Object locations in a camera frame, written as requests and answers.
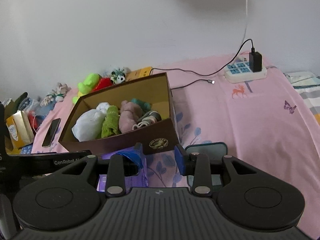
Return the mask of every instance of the cardboard box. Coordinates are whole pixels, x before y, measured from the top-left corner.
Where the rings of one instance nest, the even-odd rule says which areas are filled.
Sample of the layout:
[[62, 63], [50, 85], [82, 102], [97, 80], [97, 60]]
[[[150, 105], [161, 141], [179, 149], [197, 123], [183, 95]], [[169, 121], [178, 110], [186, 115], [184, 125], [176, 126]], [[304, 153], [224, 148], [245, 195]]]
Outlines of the cardboard box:
[[28, 116], [23, 111], [18, 111], [7, 118], [7, 127], [14, 148], [19, 149], [33, 143], [33, 135]]
[[[159, 112], [162, 121], [120, 135], [91, 141], [79, 142], [74, 137], [71, 128], [84, 112], [96, 108], [101, 102], [108, 102], [120, 109], [123, 100], [130, 101], [132, 98], [149, 102], [151, 108]], [[166, 73], [135, 79], [80, 97], [59, 138], [59, 143], [70, 152], [90, 150], [95, 155], [131, 147], [137, 142], [142, 143], [144, 154], [173, 150], [179, 143], [175, 130], [172, 94]]]
[[131, 71], [129, 74], [126, 75], [125, 80], [131, 81], [137, 78], [150, 76], [151, 70], [152, 70], [152, 67], [145, 67], [145, 68]]

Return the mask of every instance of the white wall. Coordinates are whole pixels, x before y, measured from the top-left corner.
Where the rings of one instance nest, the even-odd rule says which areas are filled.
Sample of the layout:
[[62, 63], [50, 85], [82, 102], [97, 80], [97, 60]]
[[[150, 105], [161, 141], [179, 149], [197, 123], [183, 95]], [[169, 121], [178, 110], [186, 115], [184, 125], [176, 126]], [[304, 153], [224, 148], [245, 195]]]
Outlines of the white wall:
[[[0, 0], [0, 99], [90, 72], [235, 52], [245, 0]], [[249, 0], [247, 37], [283, 71], [320, 74], [320, 0]]]

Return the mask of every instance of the bed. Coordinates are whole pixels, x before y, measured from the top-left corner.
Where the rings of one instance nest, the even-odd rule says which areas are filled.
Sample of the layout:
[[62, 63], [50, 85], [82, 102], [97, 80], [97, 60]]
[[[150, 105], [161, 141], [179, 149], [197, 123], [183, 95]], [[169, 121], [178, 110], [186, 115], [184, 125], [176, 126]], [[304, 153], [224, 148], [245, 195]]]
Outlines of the bed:
[[[232, 57], [186, 60], [161, 68], [210, 73]], [[173, 90], [179, 138], [184, 147], [224, 142], [228, 154], [297, 187], [306, 202], [298, 227], [317, 239], [320, 236], [320, 127], [281, 71], [274, 66], [267, 69], [268, 76], [263, 80], [231, 84], [219, 73], [212, 78], [215, 84], [197, 82]], [[168, 71], [168, 77], [172, 88], [201, 78], [181, 71]], [[33, 153], [66, 152], [57, 140], [76, 94], [77, 90], [71, 90], [64, 102], [57, 103], [49, 113], [38, 130]], [[61, 118], [58, 133], [50, 148], [42, 148], [45, 133], [55, 118]], [[150, 187], [187, 186], [172, 151], [149, 155], [147, 167]]]
[[320, 76], [310, 71], [286, 73], [285, 76], [320, 124]]

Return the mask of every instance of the white cable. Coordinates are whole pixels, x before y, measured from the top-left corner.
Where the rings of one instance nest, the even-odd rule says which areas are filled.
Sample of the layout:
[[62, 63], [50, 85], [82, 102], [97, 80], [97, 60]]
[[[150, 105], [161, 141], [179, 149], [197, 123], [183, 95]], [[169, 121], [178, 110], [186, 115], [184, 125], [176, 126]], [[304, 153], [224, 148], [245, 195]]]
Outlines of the white cable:
[[41, 124], [42, 124], [42, 123], [41, 123], [41, 124], [38, 126], [37, 130], [35, 129], [35, 119], [36, 119], [37, 116], [43, 116], [43, 117], [45, 118], [45, 116], [42, 115], [42, 114], [36, 114], [36, 115], [34, 116], [33, 121], [32, 121], [32, 128], [33, 128], [33, 130], [35, 131], [35, 133], [38, 132], [38, 130], [39, 130]]
[[243, 34], [243, 38], [242, 38], [240, 47], [244, 43], [245, 35], [247, 33], [247, 27], [248, 27], [248, 0], [245, 0], [245, 28], [244, 28], [244, 34]]

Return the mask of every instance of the plastic bag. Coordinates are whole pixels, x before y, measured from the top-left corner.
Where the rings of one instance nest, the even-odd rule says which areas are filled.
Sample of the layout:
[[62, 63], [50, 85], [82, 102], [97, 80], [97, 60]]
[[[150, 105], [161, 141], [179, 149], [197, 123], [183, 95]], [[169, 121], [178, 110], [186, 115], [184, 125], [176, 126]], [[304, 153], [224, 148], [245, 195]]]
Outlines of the plastic bag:
[[73, 135], [79, 142], [96, 139], [101, 133], [105, 117], [106, 114], [97, 109], [83, 113], [72, 128]]

